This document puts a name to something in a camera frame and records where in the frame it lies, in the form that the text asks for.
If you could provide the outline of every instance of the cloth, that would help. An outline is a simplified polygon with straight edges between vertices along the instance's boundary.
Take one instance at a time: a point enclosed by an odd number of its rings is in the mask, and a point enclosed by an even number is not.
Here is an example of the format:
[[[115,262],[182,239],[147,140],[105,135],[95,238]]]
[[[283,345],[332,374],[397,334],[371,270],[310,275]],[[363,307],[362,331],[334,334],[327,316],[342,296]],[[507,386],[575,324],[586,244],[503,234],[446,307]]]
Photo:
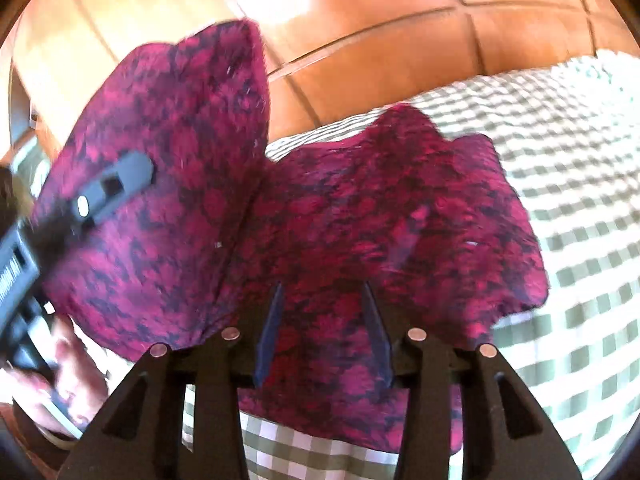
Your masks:
[[[446,342],[485,342],[499,317],[546,298],[526,211],[487,137],[447,142],[404,105],[347,142],[271,164],[267,102],[251,22],[128,56],[76,124],[35,219],[126,150],[150,155],[155,184],[70,251],[46,292],[96,342],[136,359],[157,341],[201,342],[282,282],[271,375],[240,407],[396,452],[406,392],[376,375],[362,281]],[[452,406],[457,449],[455,394]]]

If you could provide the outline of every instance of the green and white gingham fabric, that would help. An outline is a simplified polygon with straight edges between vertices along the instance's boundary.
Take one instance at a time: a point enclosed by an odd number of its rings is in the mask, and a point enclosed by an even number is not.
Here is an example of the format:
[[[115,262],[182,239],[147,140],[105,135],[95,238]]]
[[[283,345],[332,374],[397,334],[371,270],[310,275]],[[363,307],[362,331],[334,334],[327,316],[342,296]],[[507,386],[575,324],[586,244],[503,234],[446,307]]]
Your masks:
[[[586,479],[640,411],[640,60],[599,51],[549,69],[479,76],[408,102],[453,139],[487,134],[529,212],[551,290],[545,306],[494,327],[502,354],[565,439]],[[267,147],[273,160],[340,140],[383,108]],[[194,389],[183,438],[193,443]],[[396,454],[314,438],[241,415],[252,479],[393,477]],[[462,452],[450,462],[460,478]]]

